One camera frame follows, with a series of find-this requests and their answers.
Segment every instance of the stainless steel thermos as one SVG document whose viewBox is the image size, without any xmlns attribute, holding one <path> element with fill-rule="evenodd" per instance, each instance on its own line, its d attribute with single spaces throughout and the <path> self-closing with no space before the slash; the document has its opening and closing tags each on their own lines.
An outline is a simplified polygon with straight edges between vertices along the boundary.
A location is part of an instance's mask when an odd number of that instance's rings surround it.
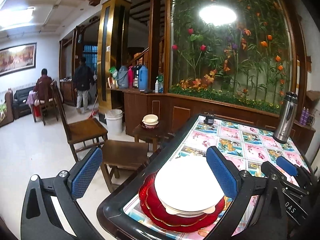
<svg viewBox="0 0 320 240">
<path fill-rule="evenodd" d="M 293 121 L 297 113 L 297 105 L 297 94 L 293 92 L 287 92 L 283 100 L 278 127 L 273 133 L 273 138 L 277 142 L 282 144 L 287 142 L 288 137 L 290 136 Z"/>
</svg>

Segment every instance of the stack of plates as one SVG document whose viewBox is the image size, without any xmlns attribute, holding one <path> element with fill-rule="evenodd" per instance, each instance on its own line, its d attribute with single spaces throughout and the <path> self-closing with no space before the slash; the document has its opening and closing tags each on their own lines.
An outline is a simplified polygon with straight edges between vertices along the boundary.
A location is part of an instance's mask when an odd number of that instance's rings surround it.
<svg viewBox="0 0 320 240">
<path fill-rule="evenodd" d="M 147 114 L 142 119 L 142 122 L 145 124 L 146 127 L 153 128 L 159 123 L 158 116 L 156 116 L 155 114 Z"/>
<path fill-rule="evenodd" d="M 146 178 L 139 198 L 141 210 L 155 225 L 179 233 L 208 227 L 225 206 L 206 158 L 199 156 L 167 162 Z"/>
</svg>

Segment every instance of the trash can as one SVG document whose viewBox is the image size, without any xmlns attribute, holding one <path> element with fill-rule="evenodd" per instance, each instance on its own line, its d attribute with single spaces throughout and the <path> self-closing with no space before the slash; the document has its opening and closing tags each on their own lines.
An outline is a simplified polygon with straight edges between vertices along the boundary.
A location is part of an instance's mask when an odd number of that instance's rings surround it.
<svg viewBox="0 0 320 240">
<path fill-rule="evenodd" d="M 112 109 L 105 113 L 105 119 L 107 120 L 108 133 L 120 134 L 123 131 L 122 124 L 122 110 Z"/>
</svg>

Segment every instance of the black jacket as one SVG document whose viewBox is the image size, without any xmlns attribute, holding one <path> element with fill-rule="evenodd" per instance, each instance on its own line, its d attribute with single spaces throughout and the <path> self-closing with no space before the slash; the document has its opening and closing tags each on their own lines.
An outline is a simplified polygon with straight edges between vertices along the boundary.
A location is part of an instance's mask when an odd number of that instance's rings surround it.
<svg viewBox="0 0 320 240">
<path fill-rule="evenodd" d="M 80 64 L 80 66 L 76 68 L 73 76 L 75 88 L 79 91 L 86 91 L 90 89 L 90 83 L 93 84 L 93 73 L 91 68 L 87 67 L 85 64 Z"/>
</svg>

